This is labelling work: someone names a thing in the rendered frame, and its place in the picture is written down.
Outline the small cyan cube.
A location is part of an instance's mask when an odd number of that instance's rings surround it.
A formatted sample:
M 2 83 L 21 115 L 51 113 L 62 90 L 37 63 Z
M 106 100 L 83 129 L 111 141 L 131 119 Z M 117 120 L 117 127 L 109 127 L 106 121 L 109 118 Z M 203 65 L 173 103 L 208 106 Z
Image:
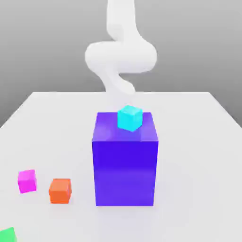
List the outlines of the small cyan cube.
M 117 119 L 118 128 L 134 132 L 142 126 L 143 110 L 126 105 L 118 111 Z

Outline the small orange cube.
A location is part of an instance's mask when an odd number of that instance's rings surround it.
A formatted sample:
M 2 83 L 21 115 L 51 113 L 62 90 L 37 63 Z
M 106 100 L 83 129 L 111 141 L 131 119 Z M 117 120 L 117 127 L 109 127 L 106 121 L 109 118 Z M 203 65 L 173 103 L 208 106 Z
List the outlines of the small orange cube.
M 72 194 L 71 180 L 55 178 L 49 188 L 50 202 L 52 204 L 68 204 Z

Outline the small magenta cube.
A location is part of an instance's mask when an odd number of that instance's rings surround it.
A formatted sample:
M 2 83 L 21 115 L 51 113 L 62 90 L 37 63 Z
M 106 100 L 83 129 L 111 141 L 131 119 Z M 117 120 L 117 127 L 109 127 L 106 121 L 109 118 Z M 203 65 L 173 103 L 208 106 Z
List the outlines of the small magenta cube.
M 20 171 L 17 177 L 17 183 L 20 193 L 36 191 L 36 175 L 35 170 Z

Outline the small green cube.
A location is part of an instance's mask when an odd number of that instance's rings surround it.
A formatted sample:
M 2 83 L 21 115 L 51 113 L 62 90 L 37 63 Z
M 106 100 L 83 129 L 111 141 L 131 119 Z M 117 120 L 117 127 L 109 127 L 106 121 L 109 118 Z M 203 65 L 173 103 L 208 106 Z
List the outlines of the small green cube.
M 0 231 L 0 242 L 17 242 L 14 227 Z

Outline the large purple box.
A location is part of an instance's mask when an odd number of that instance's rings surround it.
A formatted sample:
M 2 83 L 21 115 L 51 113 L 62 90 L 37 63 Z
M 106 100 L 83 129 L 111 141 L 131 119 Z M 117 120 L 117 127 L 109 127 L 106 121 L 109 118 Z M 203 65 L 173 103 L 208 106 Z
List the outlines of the large purple box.
M 97 206 L 153 206 L 158 137 L 151 113 L 130 132 L 117 127 L 117 113 L 99 112 L 92 154 Z

